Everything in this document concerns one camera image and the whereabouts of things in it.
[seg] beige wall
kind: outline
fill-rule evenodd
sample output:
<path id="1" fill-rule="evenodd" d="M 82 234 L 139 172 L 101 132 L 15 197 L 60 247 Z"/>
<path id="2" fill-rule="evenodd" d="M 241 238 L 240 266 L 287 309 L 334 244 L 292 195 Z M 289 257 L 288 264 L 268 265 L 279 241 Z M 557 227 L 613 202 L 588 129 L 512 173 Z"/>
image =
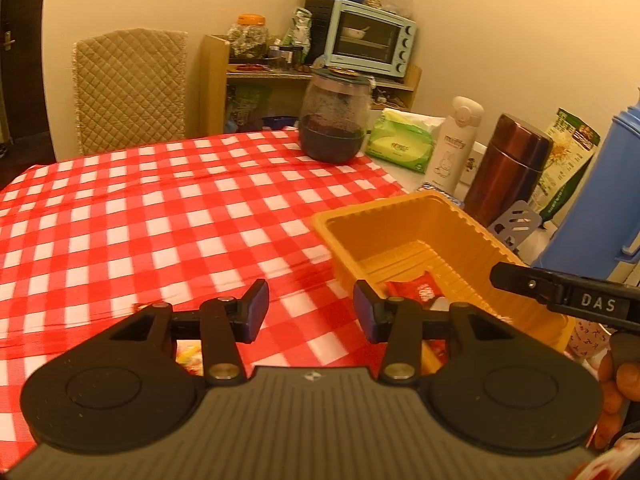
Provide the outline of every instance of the beige wall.
<path id="1" fill-rule="evenodd" d="M 60 160 L 77 155 L 71 47 L 116 28 L 190 34 L 187 126 L 196 134 L 197 51 L 242 12 L 283 31 L 303 0 L 44 0 L 43 64 L 51 134 Z M 414 61 L 424 69 L 415 111 L 445 114 L 456 95 L 484 105 L 480 140 L 501 112 L 545 128 L 564 107 L 603 134 L 636 101 L 640 0 L 414 0 L 421 28 Z"/>
<path id="2" fill-rule="evenodd" d="M 415 107 L 445 114 L 456 95 L 484 106 L 479 140 L 502 112 L 546 128 L 558 107 L 600 134 L 638 100 L 640 0 L 415 0 Z"/>
<path id="3" fill-rule="evenodd" d="M 186 123 L 198 131 L 198 47 L 204 34 L 225 34 L 242 12 L 267 18 L 277 32 L 304 0 L 44 0 L 43 70 L 47 112 L 58 160 L 78 156 L 71 49 L 74 42 L 118 28 L 185 30 L 189 37 Z"/>

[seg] green food bag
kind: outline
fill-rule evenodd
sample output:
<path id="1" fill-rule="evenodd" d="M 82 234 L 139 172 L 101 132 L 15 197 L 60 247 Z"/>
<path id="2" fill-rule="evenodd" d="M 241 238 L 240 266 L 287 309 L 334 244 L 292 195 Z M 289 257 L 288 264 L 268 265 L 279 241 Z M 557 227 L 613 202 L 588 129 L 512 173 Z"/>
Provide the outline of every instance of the green food bag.
<path id="1" fill-rule="evenodd" d="M 433 134 L 443 117 L 385 108 L 371 131 L 367 155 L 424 173 L 433 153 Z"/>
<path id="2" fill-rule="evenodd" d="M 551 220 L 571 198 L 600 144 L 600 136 L 588 124 L 562 108 L 546 133 L 554 145 L 529 200 L 543 222 Z"/>

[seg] door handle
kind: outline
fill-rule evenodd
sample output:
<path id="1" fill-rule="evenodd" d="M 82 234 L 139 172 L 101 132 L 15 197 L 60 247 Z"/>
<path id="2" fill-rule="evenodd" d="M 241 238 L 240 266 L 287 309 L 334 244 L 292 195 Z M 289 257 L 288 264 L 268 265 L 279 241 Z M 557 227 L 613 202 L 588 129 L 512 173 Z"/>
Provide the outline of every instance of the door handle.
<path id="1" fill-rule="evenodd" d="M 14 43 L 15 43 L 15 40 L 11 39 L 11 31 L 10 30 L 6 31 L 4 34 L 4 43 L 3 43 L 4 49 L 11 50 L 11 46 Z"/>

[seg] orange plastic tray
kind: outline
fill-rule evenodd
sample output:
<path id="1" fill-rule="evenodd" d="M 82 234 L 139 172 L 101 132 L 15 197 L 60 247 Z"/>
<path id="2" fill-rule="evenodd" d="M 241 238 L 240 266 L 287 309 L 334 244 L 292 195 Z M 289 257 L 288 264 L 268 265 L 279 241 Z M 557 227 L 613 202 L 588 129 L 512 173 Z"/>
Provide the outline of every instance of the orange plastic tray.
<path id="1" fill-rule="evenodd" d="M 575 319 L 493 288 L 489 272 L 497 262 L 524 264 L 440 193 L 421 191 L 326 211 L 314 215 L 312 224 L 332 252 L 336 279 L 350 294 L 356 280 L 367 280 L 387 297 L 385 282 L 408 282 L 428 270 L 450 301 L 509 317 L 514 327 L 544 344 L 566 348 Z M 424 344 L 423 371 L 439 367 Z"/>

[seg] finger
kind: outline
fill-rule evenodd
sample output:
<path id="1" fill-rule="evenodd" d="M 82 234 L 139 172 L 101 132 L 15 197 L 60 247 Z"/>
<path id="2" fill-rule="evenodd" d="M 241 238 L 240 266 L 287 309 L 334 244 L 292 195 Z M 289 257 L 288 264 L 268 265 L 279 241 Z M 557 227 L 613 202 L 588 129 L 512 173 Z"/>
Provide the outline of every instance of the finger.
<path id="1" fill-rule="evenodd" d="M 593 447 L 598 451 L 605 449 L 609 445 L 609 441 L 602 436 L 601 433 L 596 432 L 596 436 L 593 439 Z"/>
<path id="2" fill-rule="evenodd" d="M 616 373 L 620 393 L 633 402 L 640 401 L 640 363 L 624 363 Z"/>
<path id="3" fill-rule="evenodd" d="M 611 359 L 611 352 L 602 358 L 600 367 L 598 368 L 598 379 L 601 383 L 605 383 L 613 379 L 613 359 Z"/>
<path id="4" fill-rule="evenodd" d="M 617 413 L 615 415 L 611 415 L 610 413 L 601 413 L 600 418 L 598 419 L 598 431 L 596 434 L 596 437 L 600 435 L 600 440 L 596 440 L 599 442 L 604 441 L 606 446 L 621 429 L 622 421 Z"/>
<path id="5" fill-rule="evenodd" d="M 616 387 L 616 383 L 613 381 L 607 381 L 606 383 L 602 383 L 602 409 L 605 413 L 609 413 L 610 415 L 614 415 L 620 411 L 622 408 L 622 403 L 625 398 L 622 396 L 618 388 Z"/>

